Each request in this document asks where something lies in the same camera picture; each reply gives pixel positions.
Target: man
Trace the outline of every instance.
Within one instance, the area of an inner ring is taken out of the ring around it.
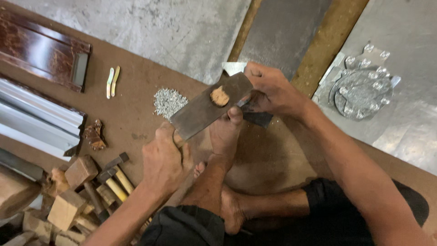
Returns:
[[[280,70],[248,63],[244,73],[256,90],[253,109],[303,124],[321,147],[336,182],[317,179],[302,189],[269,196],[237,194],[224,186],[243,120],[234,107],[210,126],[212,154],[207,165],[196,167],[197,178],[180,206],[163,208],[139,245],[432,245],[399,190],[419,200],[420,195],[395,185]],[[143,181],[84,245],[127,244],[183,182],[193,161],[187,144],[182,154],[178,151],[173,133],[169,123],[156,130],[155,139],[143,148]],[[427,203],[421,205],[426,219]],[[260,217],[301,219],[297,226],[276,231],[239,233],[244,221]]]

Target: aluminum filings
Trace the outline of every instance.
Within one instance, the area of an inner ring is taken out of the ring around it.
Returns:
[[[153,104],[156,107],[155,112],[169,120],[174,113],[183,108],[187,103],[188,99],[179,94],[178,91],[161,88],[155,94],[155,102]]]

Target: hand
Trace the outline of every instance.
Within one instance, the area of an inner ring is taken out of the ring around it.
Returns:
[[[173,142],[174,127],[164,122],[155,132],[155,139],[142,148],[144,176],[142,184],[158,195],[176,191],[193,167],[190,147],[185,143],[181,152]]]
[[[212,145],[210,158],[222,158],[227,165],[226,170],[232,167],[242,121],[243,112],[238,107],[232,107],[209,127]]]
[[[294,88],[279,69],[248,62],[244,74],[255,89],[249,103],[255,112],[303,117],[304,105],[311,100]]]

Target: aluminum profile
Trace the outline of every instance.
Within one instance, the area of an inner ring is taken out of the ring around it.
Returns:
[[[0,134],[67,162],[76,152],[80,141],[79,136],[73,136],[4,103],[0,103]]]
[[[1,77],[0,99],[75,136],[80,134],[80,127],[84,122],[83,115],[46,100]]]

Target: hammer head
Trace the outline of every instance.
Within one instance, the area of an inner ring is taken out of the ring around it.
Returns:
[[[65,178],[72,190],[92,180],[98,174],[96,164],[89,155],[79,157],[65,172]]]
[[[112,167],[115,167],[118,164],[125,163],[129,160],[128,154],[126,152],[121,153],[117,158],[110,161],[108,164],[106,164],[105,169],[110,169]]]
[[[106,180],[110,179],[112,176],[114,176],[117,173],[117,170],[115,170],[114,167],[105,169],[100,172],[100,174],[97,176],[97,179],[100,183],[104,184]]]

